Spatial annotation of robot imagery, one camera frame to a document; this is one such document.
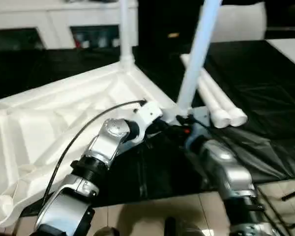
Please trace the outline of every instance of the tiled floor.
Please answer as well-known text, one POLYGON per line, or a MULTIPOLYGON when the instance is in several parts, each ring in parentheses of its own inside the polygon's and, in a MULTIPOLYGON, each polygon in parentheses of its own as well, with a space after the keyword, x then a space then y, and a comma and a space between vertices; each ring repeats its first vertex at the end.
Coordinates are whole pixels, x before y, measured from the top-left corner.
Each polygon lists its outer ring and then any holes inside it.
MULTIPOLYGON (((295 223, 295 198, 287 202, 280 201, 283 195, 295 190, 295 180, 266 184, 260 188, 283 219, 288 223, 295 223)), ((267 212, 274 221, 278 221, 269 207, 267 212)), ((163 236, 164 220, 168 216, 194 223, 206 236, 227 236, 229 233, 223 203, 217 192, 211 192, 96 208, 88 236, 105 226, 119 229, 121 236, 163 236)), ((6 228, 5 234, 30 235, 35 221, 36 217, 23 218, 15 226, 6 228)))

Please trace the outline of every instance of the chair leg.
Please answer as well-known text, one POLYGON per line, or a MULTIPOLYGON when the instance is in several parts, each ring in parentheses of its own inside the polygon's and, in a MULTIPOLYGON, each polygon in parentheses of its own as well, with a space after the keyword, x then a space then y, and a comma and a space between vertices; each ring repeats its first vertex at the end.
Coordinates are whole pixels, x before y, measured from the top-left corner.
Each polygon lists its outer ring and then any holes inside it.
POLYGON ((285 201, 287 201, 288 199, 293 198, 293 197, 295 197, 295 192, 290 193, 290 194, 288 194, 288 195, 286 195, 286 196, 283 196, 283 197, 281 198, 281 200, 285 202, 285 201))
POLYGON ((284 221, 284 219, 282 218, 282 216, 277 212, 277 210, 275 209, 274 205, 270 202, 270 200, 267 197, 267 195, 260 188, 258 188, 258 187, 257 187, 257 190, 261 194, 261 196, 263 197, 263 199, 266 201, 266 203, 269 205, 269 207, 271 208, 271 210, 275 214, 276 218, 282 224, 282 227, 288 233, 288 236, 293 236, 292 233, 291 233, 291 231, 290 231, 290 229, 289 229, 289 227, 287 226, 286 222, 284 221))

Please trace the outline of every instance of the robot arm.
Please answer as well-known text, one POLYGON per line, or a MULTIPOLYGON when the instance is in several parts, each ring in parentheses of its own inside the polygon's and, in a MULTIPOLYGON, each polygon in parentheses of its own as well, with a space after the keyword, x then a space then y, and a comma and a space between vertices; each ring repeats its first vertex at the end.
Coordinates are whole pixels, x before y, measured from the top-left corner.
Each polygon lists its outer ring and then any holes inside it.
POLYGON ((203 145, 200 163, 206 177, 218 188, 231 224, 231 236, 278 235, 263 220, 264 207, 258 202, 251 175, 232 152, 216 140, 209 140, 203 145))
POLYGON ((72 173, 44 205, 34 235, 85 236, 94 216, 91 203, 99 194, 120 147, 141 142, 146 129, 160 116, 162 111, 157 104, 148 102, 131 120, 106 120, 81 159, 72 162, 72 173))

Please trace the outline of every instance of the white cabinet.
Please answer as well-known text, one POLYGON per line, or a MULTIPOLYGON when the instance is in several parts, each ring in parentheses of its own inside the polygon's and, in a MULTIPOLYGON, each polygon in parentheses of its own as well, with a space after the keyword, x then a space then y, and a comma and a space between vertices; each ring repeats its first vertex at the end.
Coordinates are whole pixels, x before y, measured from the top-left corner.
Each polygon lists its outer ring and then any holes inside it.
MULTIPOLYGON (((80 31, 82 31, 82 27, 85 27, 85 30, 88 31, 89 34, 92 34, 91 31, 108 29, 105 27, 98 27, 98 30, 96 30, 95 26, 118 26, 119 24, 118 7, 51 11, 50 16, 52 22, 54 23, 55 31, 62 48, 74 48, 76 46, 76 42, 74 41, 73 37, 74 34, 72 32, 74 28, 80 29, 80 31)), ((131 44, 132 46, 135 46, 138 44, 136 7, 129 9, 129 23, 131 44)))
MULTIPOLYGON (((59 40, 54 33, 53 26, 48 20, 47 12, 7 12, 0 13, 0 30, 33 29, 37 31, 41 43, 46 49, 59 48, 59 40)), ((0 40, 5 43, 16 40, 11 34, 1 34, 0 40)))
MULTIPOLYGON (((129 0, 130 40, 138 44, 136 0, 129 0)), ((87 46, 118 45, 120 22, 119 3, 74 2, 64 0, 5 0, 0 1, 0 30, 32 29, 37 31, 46 49, 75 48, 80 42, 87 46)), ((11 41, 7 34, 0 40, 11 41)))

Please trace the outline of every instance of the black plastic sheet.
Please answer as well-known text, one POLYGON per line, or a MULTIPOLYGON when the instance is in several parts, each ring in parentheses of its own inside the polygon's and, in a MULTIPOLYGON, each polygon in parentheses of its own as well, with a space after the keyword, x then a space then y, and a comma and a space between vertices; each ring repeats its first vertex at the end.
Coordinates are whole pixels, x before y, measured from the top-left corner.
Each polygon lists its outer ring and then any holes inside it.
MULTIPOLYGON (((136 64, 176 101, 184 74, 179 55, 135 50, 136 64)), ((118 50, 0 53, 0 98, 118 61, 118 50)), ((266 42, 212 44, 205 67, 248 115, 237 128, 218 130, 255 183, 295 178, 295 65, 266 42)), ((196 94, 193 106, 203 105, 196 94)), ((96 206, 199 193, 201 177, 176 145, 157 135, 118 157, 96 206)), ((39 203, 25 209, 37 214, 39 203)))

